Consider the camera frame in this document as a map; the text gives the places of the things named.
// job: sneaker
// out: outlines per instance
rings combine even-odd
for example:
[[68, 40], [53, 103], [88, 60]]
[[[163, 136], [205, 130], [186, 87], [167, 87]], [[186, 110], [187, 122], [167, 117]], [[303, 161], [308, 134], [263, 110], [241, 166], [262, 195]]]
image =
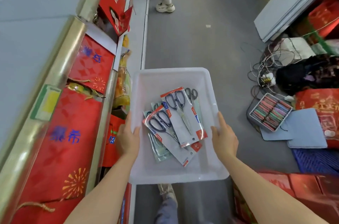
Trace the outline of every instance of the sneaker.
[[175, 10], [175, 7], [173, 4], [165, 4], [163, 2], [157, 4], [155, 8], [160, 13], [164, 13], [164, 12], [172, 13]]
[[165, 200], [167, 197], [171, 197], [178, 206], [178, 201], [175, 197], [175, 193], [171, 184], [158, 184], [158, 188], [163, 200]]

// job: hand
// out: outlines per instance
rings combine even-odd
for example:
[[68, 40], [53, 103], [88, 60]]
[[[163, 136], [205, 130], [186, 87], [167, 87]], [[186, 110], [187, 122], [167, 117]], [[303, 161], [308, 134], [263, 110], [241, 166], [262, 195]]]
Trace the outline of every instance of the hand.
[[116, 142], [120, 156], [129, 155], [129, 157], [135, 161], [139, 153], [140, 127], [136, 127], [132, 133], [130, 130], [130, 116], [131, 114], [129, 113], [126, 118], [126, 123], [120, 125]]
[[218, 112], [218, 119], [220, 131], [211, 126], [212, 143], [219, 160], [223, 161], [229, 157], [236, 157], [239, 141], [232, 128], [226, 124], [221, 112]]

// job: scissors blister pack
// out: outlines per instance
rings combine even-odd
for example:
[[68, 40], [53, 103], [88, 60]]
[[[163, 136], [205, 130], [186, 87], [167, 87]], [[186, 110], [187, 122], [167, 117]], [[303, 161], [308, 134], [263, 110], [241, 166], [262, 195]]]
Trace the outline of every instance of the scissors blister pack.
[[207, 137], [193, 106], [195, 101], [191, 102], [183, 87], [162, 94], [160, 97], [181, 147], [186, 147]]
[[184, 167], [202, 147], [200, 142], [185, 148], [180, 146], [176, 132], [163, 105], [155, 109], [142, 122]]
[[[144, 111], [143, 113], [144, 117], [146, 118], [152, 113], [152, 111]], [[157, 163], [172, 157], [171, 152], [154, 136], [152, 132], [148, 133], [148, 137], [150, 139], [154, 158]]]

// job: gray floor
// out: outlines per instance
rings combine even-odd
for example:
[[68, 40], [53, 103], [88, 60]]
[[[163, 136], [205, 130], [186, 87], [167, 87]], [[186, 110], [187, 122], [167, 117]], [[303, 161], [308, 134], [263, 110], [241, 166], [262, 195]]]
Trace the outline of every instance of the gray floor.
[[[238, 136], [239, 159], [257, 171], [297, 172], [286, 143], [264, 141], [246, 120], [253, 86], [246, 76], [249, 63], [259, 61], [255, 48], [265, 48], [253, 23], [260, 0], [173, 0], [172, 14], [157, 13], [158, 1], [150, 1], [145, 68], [208, 69], [218, 108]], [[179, 223], [231, 223], [230, 178], [173, 187]], [[160, 203], [156, 185], [138, 185], [134, 223], [152, 223]]]

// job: person's left hand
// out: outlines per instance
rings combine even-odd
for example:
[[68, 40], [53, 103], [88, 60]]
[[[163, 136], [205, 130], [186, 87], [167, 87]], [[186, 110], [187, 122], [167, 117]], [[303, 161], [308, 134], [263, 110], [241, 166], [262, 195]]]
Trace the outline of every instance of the person's left hand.
[[139, 153], [140, 127], [136, 127], [134, 129], [134, 132], [132, 133], [132, 131], [130, 130], [130, 117], [131, 113], [127, 115], [126, 123], [120, 125], [116, 142], [120, 156], [129, 155], [129, 157], [131, 157], [135, 161]]

